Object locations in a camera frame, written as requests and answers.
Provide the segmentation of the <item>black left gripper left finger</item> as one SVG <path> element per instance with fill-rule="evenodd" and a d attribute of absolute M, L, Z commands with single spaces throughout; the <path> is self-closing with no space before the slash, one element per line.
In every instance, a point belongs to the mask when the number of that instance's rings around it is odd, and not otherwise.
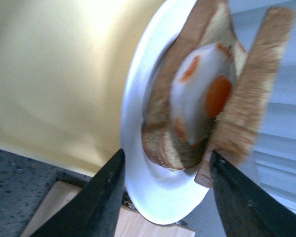
<path fill-rule="evenodd" d="M 119 149 L 83 189 L 32 235 L 112 237 L 122 205 L 125 154 Z"/>

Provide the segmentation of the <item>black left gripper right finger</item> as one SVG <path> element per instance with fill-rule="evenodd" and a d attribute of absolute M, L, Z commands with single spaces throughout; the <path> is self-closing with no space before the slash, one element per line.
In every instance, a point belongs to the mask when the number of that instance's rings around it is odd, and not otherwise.
<path fill-rule="evenodd" d="M 296 214 L 216 151 L 211 154 L 210 173 L 228 237 L 296 237 Z"/>

